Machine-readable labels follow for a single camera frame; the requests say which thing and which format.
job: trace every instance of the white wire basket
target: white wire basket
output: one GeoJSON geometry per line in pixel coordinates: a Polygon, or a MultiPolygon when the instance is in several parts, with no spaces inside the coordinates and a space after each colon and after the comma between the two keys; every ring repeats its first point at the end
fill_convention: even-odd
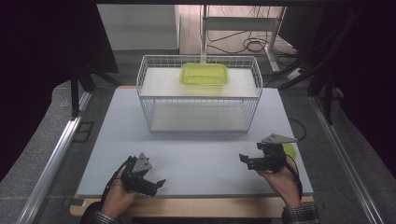
{"type": "Polygon", "coordinates": [[[225,86],[179,82],[181,66],[199,55],[146,55],[136,86],[151,132],[248,132],[262,95],[262,75],[252,56],[205,56],[228,68],[225,86]]]}

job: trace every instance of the white wall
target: white wall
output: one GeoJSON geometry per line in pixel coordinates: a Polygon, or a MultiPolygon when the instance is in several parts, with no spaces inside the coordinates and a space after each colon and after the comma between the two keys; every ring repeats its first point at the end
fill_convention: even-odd
{"type": "Polygon", "coordinates": [[[113,50],[178,49],[178,6],[97,7],[113,50]]]}

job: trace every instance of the aluminum rail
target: aluminum rail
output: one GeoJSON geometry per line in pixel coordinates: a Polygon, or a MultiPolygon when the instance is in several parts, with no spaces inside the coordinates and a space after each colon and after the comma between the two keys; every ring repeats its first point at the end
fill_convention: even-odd
{"type": "Polygon", "coordinates": [[[58,141],[55,149],[52,152],[52,155],[47,162],[46,167],[44,168],[43,173],[41,173],[40,178],[35,184],[35,188],[30,194],[27,203],[25,204],[20,217],[18,218],[16,223],[30,224],[34,221],[35,215],[42,204],[48,189],[52,183],[53,178],[55,177],[59,166],[64,159],[64,154],[67,151],[70,142],[73,138],[73,134],[76,131],[77,126],[80,123],[81,116],[84,112],[84,109],[91,98],[91,94],[84,92],[79,101],[79,109],[80,113],[74,120],[69,120],[67,122],[66,127],[64,128],[64,132],[61,135],[61,138],[58,141]]]}
{"type": "Polygon", "coordinates": [[[320,123],[323,126],[324,131],[328,135],[331,143],[332,143],[332,148],[335,151],[335,154],[338,157],[338,160],[340,161],[345,173],[346,177],[348,178],[350,185],[352,186],[353,190],[355,191],[359,202],[361,203],[361,207],[364,210],[364,213],[366,214],[367,218],[369,219],[370,223],[384,223],[382,220],[381,216],[379,215],[375,202],[373,198],[371,197],[369,191],[367,188],[364,186],[363,182],[361,181],[361,178],[358,175],[358,172],[356,171],[355,167],[353,166],[350,158],[347,155],[346,150],[344,149],[340,139],[338,138],[338,135],[333,128],[332,125],[329,125],[324,118],[323,114],[321,111],[323,110],[320,100],[317,96],[310,96],[309,97],[312,105],[315,108],[315,111],[318,115],[318,118],[320,120],[320,123]]]}

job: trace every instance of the hand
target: hand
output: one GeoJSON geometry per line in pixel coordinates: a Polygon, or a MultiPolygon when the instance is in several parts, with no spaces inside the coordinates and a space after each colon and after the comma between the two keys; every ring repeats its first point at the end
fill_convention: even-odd
{"type": "Polygon", "coordinates": [[[121,170],[113,184],[110,186],[110,190],[105,198],[101,212],[108,217],[117,218],[122,215],[134,202],[134,199],[139,194],[138,192],[128,192],[122,185],[120,176],[123,170],[121,170]]]}
{"type": "MultiPolygon", "coordinates": [[[[288,158],[287,163],[297,172],[294,162],[288,158]]],[[[282,198],[287,207],[300,207],[301,203],[298,188],[294,180],[294,176],[284,167],[275,174],[270,174],[265,171],[256,171],[257,174],[264,177],[270,184],[274,192],[282,198]]]]}

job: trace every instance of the sleeve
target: sleeve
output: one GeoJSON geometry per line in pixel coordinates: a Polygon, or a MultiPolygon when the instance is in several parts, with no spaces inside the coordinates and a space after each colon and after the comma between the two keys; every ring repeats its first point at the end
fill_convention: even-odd
{"type": "Polygon", "coordinates": [[[282,213],[283,223],[287,224],[317,224],[319,222],[318,211],[314,204],[301,207],[284,207],[282,213]]]}
{"type": "Polygon", "coordinates": [[[96,211],[92,221],[90,222],[90,224],[114,224],[114,223],[115,220],[113,218],[108,217],[99,211],[96,211]]]}

